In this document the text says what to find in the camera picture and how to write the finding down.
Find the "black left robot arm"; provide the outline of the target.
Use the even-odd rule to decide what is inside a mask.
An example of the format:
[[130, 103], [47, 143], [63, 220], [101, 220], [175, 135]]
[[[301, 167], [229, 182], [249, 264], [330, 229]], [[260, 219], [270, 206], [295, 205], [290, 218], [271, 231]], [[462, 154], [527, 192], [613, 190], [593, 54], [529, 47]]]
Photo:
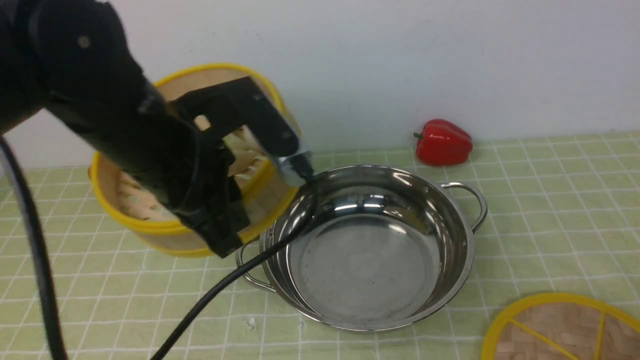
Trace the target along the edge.
[[222, 258], [249, 225], [219, 130], [233, 109], [208, 90], [166, 100], [144, 75], [109, 2], [1, 2], [1, 133], [47, 110], [150, 191]]

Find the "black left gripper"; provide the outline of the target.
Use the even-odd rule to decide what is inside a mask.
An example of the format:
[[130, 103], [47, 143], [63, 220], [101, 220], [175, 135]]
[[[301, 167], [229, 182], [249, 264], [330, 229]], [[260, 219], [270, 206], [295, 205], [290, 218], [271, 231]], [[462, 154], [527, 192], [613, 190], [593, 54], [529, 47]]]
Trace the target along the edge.
[[240, 248], [249, 215], [229, 173], [236, 158], [223, 140], [242, 123], [238, 105], [221, 89], [197, 89], [173, 101], [147, 89], [137, 113], [148, 126], [142, 151], [121, 169], [215, 255], [225, 258]]

